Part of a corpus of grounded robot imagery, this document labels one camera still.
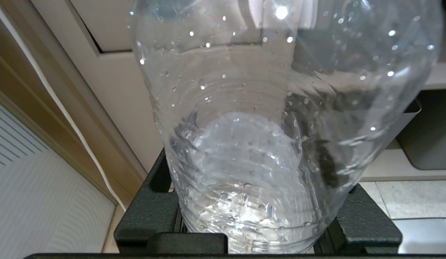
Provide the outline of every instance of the white wall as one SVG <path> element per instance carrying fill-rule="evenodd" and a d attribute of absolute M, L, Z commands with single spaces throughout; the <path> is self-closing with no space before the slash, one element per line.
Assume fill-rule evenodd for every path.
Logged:
<path fill-rule="evenodd" d="M 114 204 L 0 105 L 0 259 L 101 252 Z"/>

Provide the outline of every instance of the gray container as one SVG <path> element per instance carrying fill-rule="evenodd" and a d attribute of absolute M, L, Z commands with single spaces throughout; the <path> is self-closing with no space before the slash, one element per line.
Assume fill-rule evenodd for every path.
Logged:
<path fill-rule="evenodd" d="M 446 169 L 446 90 L 423 91 L 418 100 L 423 110 L 397 140 L 417 169 Z"/>
<path fill-rule="evenodd" d="M 397 135 L 405 128 L 405 126 L 410 123 L 410 121 L 421 111 L 421 105 L 420 102 L 415 99 L 408 105 L 408 107 L 405 109 L 404 113 L 400 115 L 399 119 L 397 120 L 394 125 L 389 129 L 389 131 L 386 133 L 386 136 L 382 140 L 382 145 L 379 148 L 378 152 L 374 156 L 377 158 L 379 154 L 381 154 L 384 149 L 397 137 Z"/>

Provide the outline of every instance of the wooden trim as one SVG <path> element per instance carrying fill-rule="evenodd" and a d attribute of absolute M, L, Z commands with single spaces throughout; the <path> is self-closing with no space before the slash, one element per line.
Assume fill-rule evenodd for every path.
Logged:
<path fill-rule="evenodd" d="M 50 53 L 12 1 L 0 0 L 55 93 L 78 125 L 121 200 L 129 205 L 146 172 L 133 156 L 119 146 L 118 131 L 106 128 L 60 63 Z M 0 21 L 0 103 L 71 164 L 107 197 L 111 195 L 93 161 L 72 128 L 48 95 L 34 69 Z"/>

